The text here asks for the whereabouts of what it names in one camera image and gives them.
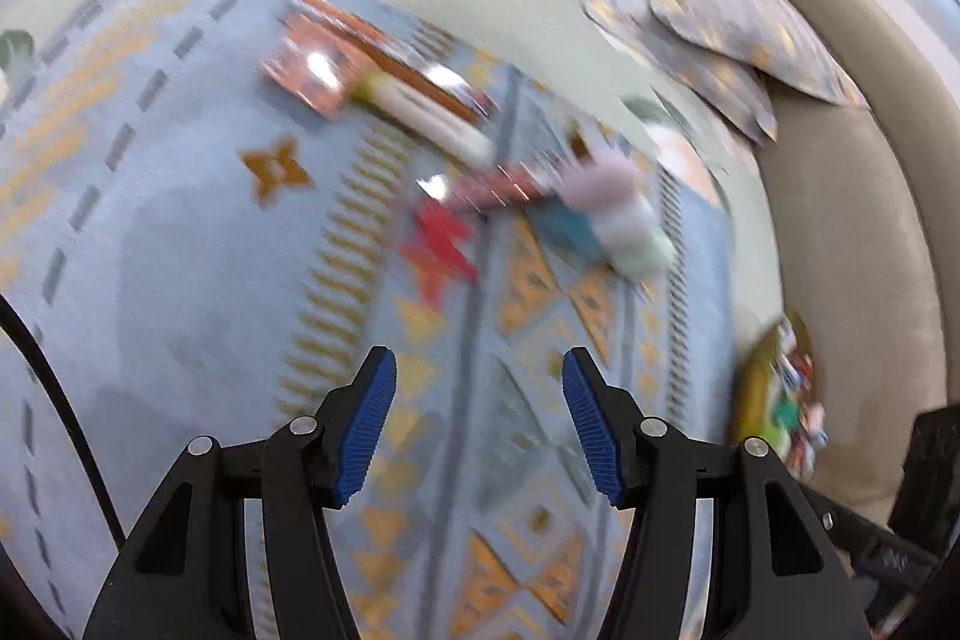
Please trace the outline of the woven basket of items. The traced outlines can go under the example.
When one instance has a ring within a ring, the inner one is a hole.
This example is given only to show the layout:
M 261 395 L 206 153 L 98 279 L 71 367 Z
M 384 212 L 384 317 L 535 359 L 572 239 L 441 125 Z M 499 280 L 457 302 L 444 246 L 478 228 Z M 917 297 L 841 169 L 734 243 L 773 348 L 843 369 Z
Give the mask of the woven basket of items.
M 812 340 L 796 310 L 782 314 L 737 369 L 727 442 L 748 437 L 763 438 L 797 481 L 814 474 L 827 447 Z

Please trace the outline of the blue patterned mat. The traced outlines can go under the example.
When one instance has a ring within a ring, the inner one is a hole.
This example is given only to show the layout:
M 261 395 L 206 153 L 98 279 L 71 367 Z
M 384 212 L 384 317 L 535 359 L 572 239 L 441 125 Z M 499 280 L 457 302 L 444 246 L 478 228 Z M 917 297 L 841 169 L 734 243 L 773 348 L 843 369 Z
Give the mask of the blue patterned mat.
M 726 214 L 662 164 L 643 190 L 674 242 L 631 284 L 542 211 L 473 216 L 477 280 L 427 298 L 421 185 L 454 164 L 369 110 L 324 120 L 262 60 L 293 0 L 86 0 L 2 113 L 2 283 L 133 520 L 190 437 L 311 413 L 376 344 L 397 392 L 370 477 L 331 518 L 368 638 L 589 638 L 628 521 L 592 484 L 560 388 L 586 346 L 685 434 L 731 406 Z M 607 130 L 442 29 L 331 0 L 488 89 L 506 164 Z

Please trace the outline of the beige sofa backrest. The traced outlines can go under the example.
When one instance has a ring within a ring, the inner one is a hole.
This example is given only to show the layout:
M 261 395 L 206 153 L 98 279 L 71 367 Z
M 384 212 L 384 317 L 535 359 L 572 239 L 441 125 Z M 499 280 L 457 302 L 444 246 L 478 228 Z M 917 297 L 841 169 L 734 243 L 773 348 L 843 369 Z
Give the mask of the beige sofa backrest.
M 874 521 L 914 418 L 958 398 L 958 106 L 874 0 L 789 0 L 866 96 L 774 85 L 760 156 L 782 292 L 814 342 L 827 450 L 812 484 Z

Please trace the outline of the pastel pompom hair accessory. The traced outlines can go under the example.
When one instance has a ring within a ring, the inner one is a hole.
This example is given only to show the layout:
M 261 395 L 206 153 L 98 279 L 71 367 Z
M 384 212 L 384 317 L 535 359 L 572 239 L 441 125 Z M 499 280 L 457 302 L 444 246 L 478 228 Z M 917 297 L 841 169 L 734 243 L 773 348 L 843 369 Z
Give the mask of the pastel pompom hair accessory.
M 641 191 L 640 169 L 623 152 L 604 149 L 568 164 L 556 195 L 583 216 L 608 264 L 625 280 L 639 283 L 674 263 L 674 244 Z

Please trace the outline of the teal plastic toy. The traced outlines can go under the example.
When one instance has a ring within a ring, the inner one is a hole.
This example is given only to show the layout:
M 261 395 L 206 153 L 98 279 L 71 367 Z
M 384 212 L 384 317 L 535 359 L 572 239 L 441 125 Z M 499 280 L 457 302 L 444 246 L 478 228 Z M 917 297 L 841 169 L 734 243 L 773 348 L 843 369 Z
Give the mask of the teal plastic toy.
M 545 200 L 526 209 L 526 218 L 535 234 L 556 252 L 565 252 L 585 262 L 605 260 L 605 250 L 584 214 L 563 205 L 560 200 Z

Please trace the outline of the red plastic toy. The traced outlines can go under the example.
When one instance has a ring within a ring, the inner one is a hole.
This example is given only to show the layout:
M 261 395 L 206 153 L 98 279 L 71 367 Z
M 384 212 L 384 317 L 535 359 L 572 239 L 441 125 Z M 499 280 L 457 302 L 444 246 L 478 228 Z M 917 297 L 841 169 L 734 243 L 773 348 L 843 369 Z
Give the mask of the red plastic toy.
M 472 229 L 441 202 L 423 198 L 413 210 L 412 234 L 397 252 L 412 268 L 423 304 L 439 310 L 449 283 L 477 284 L 477 266 L 460 250 Z

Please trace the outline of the red snack wrapper bar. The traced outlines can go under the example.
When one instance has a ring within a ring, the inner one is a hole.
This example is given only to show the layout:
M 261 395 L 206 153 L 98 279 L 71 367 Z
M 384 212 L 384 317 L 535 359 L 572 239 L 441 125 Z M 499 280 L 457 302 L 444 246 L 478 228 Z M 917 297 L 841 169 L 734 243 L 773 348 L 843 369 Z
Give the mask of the red snack wrapper bar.
M 451 211 L 485 213 L 489 209 L 526 206 L 553 198 L 560 186 L 560 170 L 547 161 L 498 164 L 491 169 L 444 181 L 438 202 Z

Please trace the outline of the white tube yellow cap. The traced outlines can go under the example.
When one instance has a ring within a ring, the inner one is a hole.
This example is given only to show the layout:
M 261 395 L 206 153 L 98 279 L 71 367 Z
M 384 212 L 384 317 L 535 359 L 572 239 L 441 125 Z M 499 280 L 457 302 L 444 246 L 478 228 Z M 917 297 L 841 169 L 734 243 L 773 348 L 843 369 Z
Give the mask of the white tube yellow cap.
M 496 146 L 482 131 L 392 74 L 370 71 L 358 81 L 353 96 L 464 166 L 483 169 L 496 161 Z

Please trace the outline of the orange printed carton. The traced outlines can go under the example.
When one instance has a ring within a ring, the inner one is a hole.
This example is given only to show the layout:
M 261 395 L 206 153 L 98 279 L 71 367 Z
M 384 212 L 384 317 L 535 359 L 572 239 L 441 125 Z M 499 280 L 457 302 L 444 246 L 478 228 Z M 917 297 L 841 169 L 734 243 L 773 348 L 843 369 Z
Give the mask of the orange printed carton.
M 280 42 L 260 64 L 263 73 L 320 117 L 348 103 L 376 64 L 352 42 L 312 19 L 286 19 Z

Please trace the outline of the orange long box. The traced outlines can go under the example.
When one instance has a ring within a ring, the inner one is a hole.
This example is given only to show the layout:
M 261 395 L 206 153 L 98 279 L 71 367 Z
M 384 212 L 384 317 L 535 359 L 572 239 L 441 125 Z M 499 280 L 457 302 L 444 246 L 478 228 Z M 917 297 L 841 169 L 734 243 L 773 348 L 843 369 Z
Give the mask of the orange long box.
M 420 52 L 368 23 L 356 14 L 337 8 L 327 0 L 291 0 L 299 13 L 334 34 L 342 35 L 369 55 L 374 63 L 400 81 L 420 91 L 460 119 L 477 125 L 488 120 L 496 104 L 485 92 L 436 58 Z

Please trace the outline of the grey patterned pillow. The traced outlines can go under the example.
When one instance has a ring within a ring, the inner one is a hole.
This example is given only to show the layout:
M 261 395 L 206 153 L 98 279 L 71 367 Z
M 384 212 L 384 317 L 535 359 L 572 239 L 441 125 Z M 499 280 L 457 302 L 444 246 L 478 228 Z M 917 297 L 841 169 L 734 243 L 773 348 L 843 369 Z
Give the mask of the grey patterned pillow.
M 788 0 L 584 0 L 584 9 L 755 145 L 778 139 L 770 80 L 832 106 L 866 105 Z

